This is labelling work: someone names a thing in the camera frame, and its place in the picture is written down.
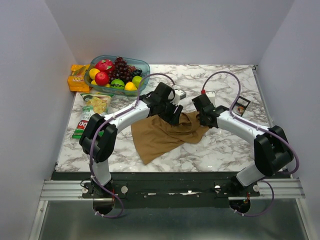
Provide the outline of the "brown clothing garment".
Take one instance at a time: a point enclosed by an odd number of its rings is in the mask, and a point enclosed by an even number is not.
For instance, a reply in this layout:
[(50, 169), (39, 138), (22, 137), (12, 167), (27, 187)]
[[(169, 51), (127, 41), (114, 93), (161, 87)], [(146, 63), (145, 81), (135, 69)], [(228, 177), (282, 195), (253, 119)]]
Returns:
[(132, 139), (142, 162), (147, 165), (185, 143), (199, 143), (210, 128), (200, 124), (198, 114), (197, 111), (181, 113), (177, 125), (170, 125), (158, 115), (133, 123)]

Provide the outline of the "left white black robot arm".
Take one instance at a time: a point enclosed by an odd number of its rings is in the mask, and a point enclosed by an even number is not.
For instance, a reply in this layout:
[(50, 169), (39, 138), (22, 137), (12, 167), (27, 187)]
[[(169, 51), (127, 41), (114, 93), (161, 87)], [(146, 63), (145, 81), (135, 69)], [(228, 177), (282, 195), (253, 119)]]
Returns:
[(143, 94), (127, 107), (107, 115), (94, 114), (88, 121), (79, 144), (89, 157), (93, 191), (101, 198), (111, 191), (112, 176), (108, 158), (113, 154), (117, 135), (132, 124), (152, 116), (159, 116), (170, 125), (179, 123), (183, 106), (179, 105), (177, 88), (163, 82), (150, 93)]

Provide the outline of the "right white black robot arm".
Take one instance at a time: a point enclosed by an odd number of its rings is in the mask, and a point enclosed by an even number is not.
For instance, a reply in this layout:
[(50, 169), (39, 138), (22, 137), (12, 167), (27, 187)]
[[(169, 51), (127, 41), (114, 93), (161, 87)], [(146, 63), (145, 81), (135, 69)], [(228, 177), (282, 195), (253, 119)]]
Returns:
[(192, 99), (202, 126), (226, 130), (251, 144), (254, 163), (231, 178), (230, 191), (241, 196), (252, 183), (271, 177), (294, 159), (286, 135), (279, 126), (265, 127), (234, 115), (225, 106), (215, 107), (206, 94)]

